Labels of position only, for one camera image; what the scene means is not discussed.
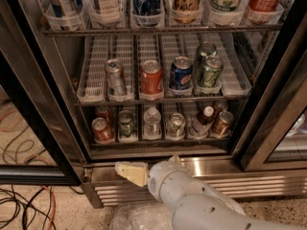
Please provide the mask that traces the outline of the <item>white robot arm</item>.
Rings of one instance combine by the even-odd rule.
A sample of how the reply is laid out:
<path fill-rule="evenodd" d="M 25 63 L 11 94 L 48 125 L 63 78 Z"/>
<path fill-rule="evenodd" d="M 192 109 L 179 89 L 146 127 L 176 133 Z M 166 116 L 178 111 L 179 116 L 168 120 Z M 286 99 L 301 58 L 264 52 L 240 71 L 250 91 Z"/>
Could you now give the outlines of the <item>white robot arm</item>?
<path fill-rule="evenodd" d="M 166 205 L 174 230 L 306 230 L 248 217 L 234 199 L 192 177 L 176 155 L 152 166 L 118 161 L 115 171 Z"/>

